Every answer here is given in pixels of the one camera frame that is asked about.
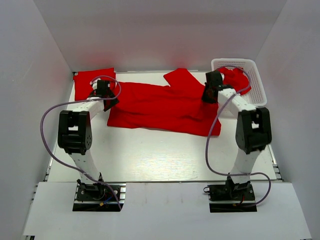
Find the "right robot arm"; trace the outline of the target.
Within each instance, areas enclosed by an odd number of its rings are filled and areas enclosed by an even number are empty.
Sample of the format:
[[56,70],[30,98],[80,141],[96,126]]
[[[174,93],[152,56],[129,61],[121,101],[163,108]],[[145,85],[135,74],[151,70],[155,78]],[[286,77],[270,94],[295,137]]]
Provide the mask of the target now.
[[205,103],[218,104],[218,111],[209,130],[210,137],[222,110],[227,109],[236,117],[235,141],[237,156],[230,173],[225,176],[232,180],[225,188],[226,195],[236,200],[244,193],[244,187],[250,182],[253,167],[258,156],[272,141],[270,112],[265,107],[256,107],[244,100],[229,84],[223,84],[223,75],[214,70],[205,74],[206,82],[202,100]]

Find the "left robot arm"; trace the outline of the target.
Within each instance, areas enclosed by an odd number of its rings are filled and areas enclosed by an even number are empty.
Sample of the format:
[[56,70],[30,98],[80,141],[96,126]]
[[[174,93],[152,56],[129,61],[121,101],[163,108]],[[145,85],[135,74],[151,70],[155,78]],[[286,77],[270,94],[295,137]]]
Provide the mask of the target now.
[[58,146],[69,155],[75,167],[80,170],[80,181],[90,185],[88,193],[99,200],[105,196],[106,187],[101,172],[97,169],[90,148],[93,143],[91,120],[100,112],[106,112],[119,103],[111,85],[117,85],[114,78],[101,75],[90,82],[93,90],[84,102],[73,110],[59,114]]

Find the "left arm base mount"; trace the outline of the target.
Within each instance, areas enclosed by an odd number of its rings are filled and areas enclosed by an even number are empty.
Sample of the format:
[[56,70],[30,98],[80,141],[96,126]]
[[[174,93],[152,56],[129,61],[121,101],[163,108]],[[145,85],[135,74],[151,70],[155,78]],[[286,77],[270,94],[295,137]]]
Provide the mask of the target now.
[[126,184],[115,183],[111,189],[101,184],[84,184],[78,181],[73,212],[120,212],[126,197]]

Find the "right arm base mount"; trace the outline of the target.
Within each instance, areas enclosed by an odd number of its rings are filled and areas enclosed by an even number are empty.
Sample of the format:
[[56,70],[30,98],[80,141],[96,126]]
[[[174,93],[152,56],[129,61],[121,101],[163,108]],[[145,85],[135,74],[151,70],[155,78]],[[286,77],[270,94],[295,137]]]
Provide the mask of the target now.
[[208,195],[210,213],[254,213],[257,212],[253,186],[234,190],[225,184],[210,184],[203,188]]

